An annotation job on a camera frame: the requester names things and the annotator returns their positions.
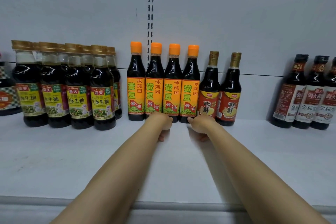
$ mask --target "shelf surface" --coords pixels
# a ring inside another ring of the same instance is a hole
[[[0,195],[75,198],[143,122],[115,128],[28,128],[22,113],[0,117]],[[311,205],[336,206],[336,125],[326,131],[237,120],[226,128]],[[176,123],[158,143],[138,201],[240,204],[211,142]]]

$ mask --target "orange bottle cap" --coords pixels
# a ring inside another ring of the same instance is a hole
[[[198,50],[200,49],[199,45],[189,45],[188,46],[188,56],[198,57]]]
[[[153,54],[161,54],[162,52],[162,44],[161,43],[151,43],[150,44],[150,52]]]
[[[142,53],[141,42],[131,42],[131,53]]]
[[[179,44],[170,44],[169,45],[169,55],[180,55],[180,45]]]

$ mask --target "person's right arm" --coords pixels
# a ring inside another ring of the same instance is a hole
[[[212,141],[254,223],[329,223],[213,118],[201,115],[188,121]]]

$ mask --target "person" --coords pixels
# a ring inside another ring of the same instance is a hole
[[[137,198],[162,131],[173,118],[154,112],[105,162],[86,188],[51,222],[124,223]],[[213,143],[230,180],[255,223],[328,223],[245,146],[208,116],[188,118]]]

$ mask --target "glass bottle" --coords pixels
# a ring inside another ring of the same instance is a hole
[[[323,96],[325,86],[323,71],[328,59],[329,56],[315,56],[314,65],[307,77],[307,86],[300,107],[292,124],[293,127],[309,128]]]
[[[116,125],[113,101],[113,75],[106,60],[107,46],[91,45],[93,69],[90,77],[94,127],[109,130]]]
[[[114,84],[114,112],[115,117],[120,119],[123,112],[121,110],[121,95],[120,95],[120,72],[117,69],[116,65],[116,51],[114,47],[107,47],[107,56],[106,56],[108,68],[113,75]]]
[[[39,42],[43,54],[41,84],[44,103],[48,114],[48,124],[52,128],[63,128],[71,124],[65,70],[58,58],[59,46],[56,43]]]
[[[317,111],[311,122],[312,128],[325,130],[335,115],[336,111],[336,57],[334,57],[332,67],[325,77],[324,94],[318,105]]]
[[[182,73],[179,121],[189,123],[188,117],[195,117],[197,110],[200,72],[197,66],[198,45],[188,46],[188,60]]]
[[[218,56],[219,52],[211,51],[208,67],[205,70],[203,81],[199,84],[197,115],[216,117],[219,94],[218,82]]]
[[[84,62],[84,66],[85,66],[86,71],[91,73],[92,72],[92,67],[93,67],[93,56],[91,54],[91,46],[90,45],[83,45],[82,60]]]
[[[309,55],[297,54],[292,71],[284,78],[271,124],[290,128],[295,119],[306,87],[305,64]]]
[[[61,68],[66,72],[68,69],[68,54],[65,52],[65,44],[58,44],[58,58],[61,63]]]
[[[141,59],[142,44],[131,42],[131,62],[127,70],[128,119],[141,121],[145,114],[145,76],[146,71]]]
[[[241,52],[231,54],[230,67],[226,72],[224,82],[219,88],[216,121],[222,126],[232,126],[235,122],[240,93],[239,63]]]
[[[37,62],[37,65],[40,69],[42,69],[43,66],[43,55],[42,52],[40,52],[40,44],[39,43],[33,43],[33,50],[35,52],[35,60]]]
[[[150,45],[150,62],[146,71],[146,118],[154,111],[162,112],[164,71],[161,52],[161,43],[153,42]]]
[[[12,74],[20,98],[23,121],[29,127],[47,125],[48,116],[40,84],[40,68],[33,56],[32,43],[12,40],[12,48],[16,52],[16,66]]]
[[[180,112],[182,71],[179,63],[180,45],[169,45],[169,61],[165,70],[162,112],[177,122]]]
[[[16,92],[15,82],[7,75],[5,62],[0,54],[0,116],[22,112],[20,99]]]
[[[90,74],[82,63],[80,44],[65,44],[68,53],[68,69],[65,75],[66,94],[68,96],[71,125],[75,129],[93,126]]]

